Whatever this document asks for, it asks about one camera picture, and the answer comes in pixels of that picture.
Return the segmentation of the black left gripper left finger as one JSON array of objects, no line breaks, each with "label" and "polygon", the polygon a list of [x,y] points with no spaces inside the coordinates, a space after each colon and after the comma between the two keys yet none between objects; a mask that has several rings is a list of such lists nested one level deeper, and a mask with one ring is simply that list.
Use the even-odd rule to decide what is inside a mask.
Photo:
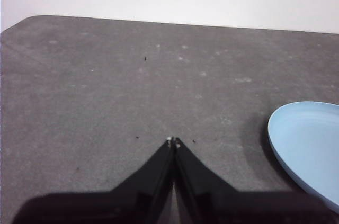
[{"label": "black left gripper left finger", "polygon": [[167,138],[114,189],[29,199],[13,223],[158,223],[172,190],[173,158],[174,139]]}]

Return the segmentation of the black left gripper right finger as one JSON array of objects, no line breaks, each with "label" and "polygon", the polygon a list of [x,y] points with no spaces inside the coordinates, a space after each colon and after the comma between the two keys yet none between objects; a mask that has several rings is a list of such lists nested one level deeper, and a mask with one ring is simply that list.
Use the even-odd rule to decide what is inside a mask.
[{"label": "black left gripper right finger", "polygon": [[296,192],[240,192],[174,138],[180,216],[190,223],[338,223],[318,198]]}]

